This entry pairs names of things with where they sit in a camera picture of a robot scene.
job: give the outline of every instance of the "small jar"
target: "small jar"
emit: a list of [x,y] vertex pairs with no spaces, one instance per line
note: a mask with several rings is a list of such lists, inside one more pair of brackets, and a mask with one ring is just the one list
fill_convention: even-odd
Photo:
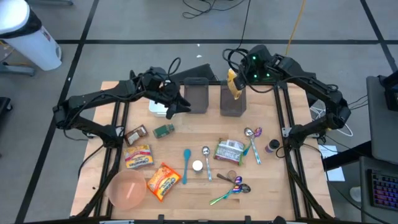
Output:
[[201,161],[193,161],[192,168],[195,173],[199,174],[203,170],[203,163]]
[[279,146],[280,146],[279,141],[276,139],[273,139],[266,146],[266,152],[273,153],[275,150],[277,150],[279,148]]

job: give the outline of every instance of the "gray floor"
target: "gray floor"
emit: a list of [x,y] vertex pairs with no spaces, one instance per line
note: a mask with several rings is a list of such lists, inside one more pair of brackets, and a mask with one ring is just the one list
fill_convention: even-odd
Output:
[[[57,40],[81,37],[93,0],[75,0],[74,6],[33,4],[32,9]],[[367,0],[373,16],[386,40],[398,39],[394,21],[398,2]],[[231,3],[218,1],[217,7]],[[300,9],[300,1],[252,0],[245,39],[288,39]],[[240,39],[247,3],[227,11],[212,11],[196,19],[186,20],[187,10],[181,1],[163,0],[99,0],[87,39],[166,40],[166,39]],[[377,40],[360,1],[308,0],[295,39]],[[244,48],[253,45],[244,44]],[[267,45],[271,53],[283,54],[286,45]],[[99,89],[105,80],[128,78],[130,69],[142,72],[150,66],[167,68],[175,57],[182,58],[180,70],[209,63],[218,78],[226,77],[228,65],[221,58],[223,49],[236,44],[86,44],[68,95],[80,95]],[[388,46],[398,57],[398,46]],[[0,96],[12,99],[14,110],[0,129],[0,223],[15,221],[27,185],[37,162],[52,119],[52,106],[57,104],[77,45],[63,44],[63,64],[43,72],[37,68],[34,77],[0,74]],[[367,76],[389,75],[390,66],[379,44],[376,45],[292,45],[289,56],[304,70],[316,72],[325,83],[340,87],[347,101],[366,94]],[[9,62],[29,62],[13,54]],[[93,111],[85,116],[92,118]],[[352,138],[339,132],[329,134],[337,141],[353,147],[370,139],[367,108],[353,111],[348,125]],[[339,151],[345,148],[337,146]],[[69,215],[77,170],[85,142],[65,139],[56,131],[37,184],[26,222],[66,218]],[[343,168],[346,182],[333,183],[344,194],[359,185],[359,165]],[[359,212],[331,189],[335,213],[342,220],[360,221]]]

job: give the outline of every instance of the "keyboard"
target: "keyboard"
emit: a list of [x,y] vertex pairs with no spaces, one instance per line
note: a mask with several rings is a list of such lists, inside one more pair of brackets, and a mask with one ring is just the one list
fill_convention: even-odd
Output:
[[398,211],[398,176],[368,169],[371,205]]

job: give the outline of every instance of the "orange snack bag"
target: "orange snack bag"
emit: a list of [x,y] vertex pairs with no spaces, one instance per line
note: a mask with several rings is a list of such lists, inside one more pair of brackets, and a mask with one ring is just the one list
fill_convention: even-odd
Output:
[[166,195],[173,185],[180,179],[181,175],[163,162],[152,178],[148,181],[147,186],[157,199],[163,201],[164,195]]

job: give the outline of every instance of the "yellow snack bag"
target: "yellow snack bag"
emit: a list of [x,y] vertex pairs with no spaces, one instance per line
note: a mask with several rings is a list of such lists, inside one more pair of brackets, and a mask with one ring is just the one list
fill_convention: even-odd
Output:
[[141,145],[124,149],[124,160],[128,169],[154,164],[149,145]]
[[147,186],[149,190],[157,197],[157,199],[163,201],[164,195],[166,195],[173,185],[176,184],[180,179],[180,174],[175,172],[166,164],[162,163],[159,169],[148,181]]

